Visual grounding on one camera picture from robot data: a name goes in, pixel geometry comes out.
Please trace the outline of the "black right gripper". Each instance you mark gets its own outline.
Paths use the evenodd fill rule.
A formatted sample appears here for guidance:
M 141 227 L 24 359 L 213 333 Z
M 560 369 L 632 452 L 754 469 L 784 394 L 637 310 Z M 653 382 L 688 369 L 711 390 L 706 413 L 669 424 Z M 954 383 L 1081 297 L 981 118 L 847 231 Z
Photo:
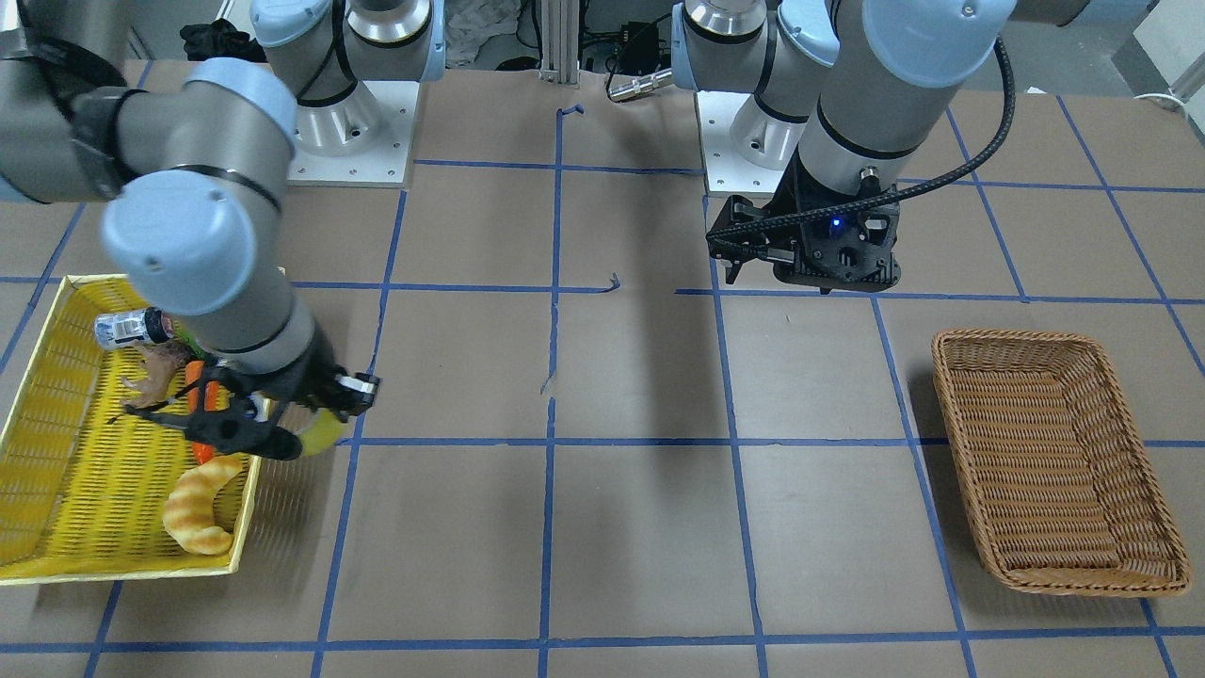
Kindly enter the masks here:
M 177 430 L 187 441 L 214 446 L 221 456 L 249 454 L 268 460 L 296 460 L 300 443 L 277 425 L 284 403 L 300 403 L 311 411 L 328 409 L 347 420 L 374 408 L 380 395 L 380 377 L 349 373 L 334 361 L 327 334 L 315 331 L 313 340 L 295 361 L 268 375 L 239 372 L 235 362 L 208 355 L 202 359 L 202 383 L 221 387 L 214 411 L 160 413 L 178 415 Z

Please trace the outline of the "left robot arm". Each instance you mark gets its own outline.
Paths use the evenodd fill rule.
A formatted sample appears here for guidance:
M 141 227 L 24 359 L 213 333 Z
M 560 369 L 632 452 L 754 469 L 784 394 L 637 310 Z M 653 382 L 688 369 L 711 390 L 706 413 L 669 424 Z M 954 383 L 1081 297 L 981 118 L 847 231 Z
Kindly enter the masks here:
M 1012 1 L 681 1 L 671 12 L 680 89 L 750 96 L 766 129 L 797 129 L 766 205 L 727 197 L 707 252 L 735 283 L 747 263 L 781 283 L 884 291 L 901 278 L 900 206 L 980 169 L 1016 110 L 1000 39 Z M 994 57 L 1003 117 L 958 169 L 899 187 L 951 100 Z

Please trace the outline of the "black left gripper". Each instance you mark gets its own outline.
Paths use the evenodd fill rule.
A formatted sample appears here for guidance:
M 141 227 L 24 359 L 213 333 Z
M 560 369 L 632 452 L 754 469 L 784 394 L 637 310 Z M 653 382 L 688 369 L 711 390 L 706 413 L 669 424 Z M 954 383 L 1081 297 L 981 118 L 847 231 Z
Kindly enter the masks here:
M 707 232 L 710 257 L 721 259 L 724 283 L 735 284 L 743 263 L 769 263 L 780 283 L 831 291 L 883 291 L 901 270 L 892 246 L 898 240 L 899 204 L 852 210 L 851 202 L 883 188 L 874 167 L 856 171 L 856 193 L 847 196 L 813 179 L 792 157 L 770 201 L 757 207 L 731 196 Z

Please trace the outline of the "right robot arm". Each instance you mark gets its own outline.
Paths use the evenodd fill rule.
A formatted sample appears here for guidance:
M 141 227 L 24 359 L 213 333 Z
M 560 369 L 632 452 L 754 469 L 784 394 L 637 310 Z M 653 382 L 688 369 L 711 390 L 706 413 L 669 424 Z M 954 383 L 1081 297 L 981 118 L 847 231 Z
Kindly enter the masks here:
M 440 1 L 254 1 L 268 65 L 208 57 L 177 93 L 128 86 L 127 1 L 2 4 L 2 199 L 104 202 L 104 252 L 139 294 L 184 323 L 225 387 L 224 411 L 124 405 L 213 446 L 295 460 L 339 429 L 280 425 L 290 403 L 340 426 L 378 396 L 349 375 L 277 266 L 296 151 L 349 153 L 380 137 L 371 81 L 443 72 Z

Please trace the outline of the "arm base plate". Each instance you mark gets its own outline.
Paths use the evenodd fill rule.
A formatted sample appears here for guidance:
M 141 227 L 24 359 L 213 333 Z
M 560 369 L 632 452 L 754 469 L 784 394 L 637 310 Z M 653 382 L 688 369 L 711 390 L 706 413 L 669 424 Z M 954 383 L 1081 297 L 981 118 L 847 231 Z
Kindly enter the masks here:
M 774 119 L 735 92 L 698 92 L 696 117 L 710 196 L 772 196 L 805 125 Z
M 368 81 L 340 102 L 299 107 L 288 184 L 407 185 L 422 92 L 417 82 Z

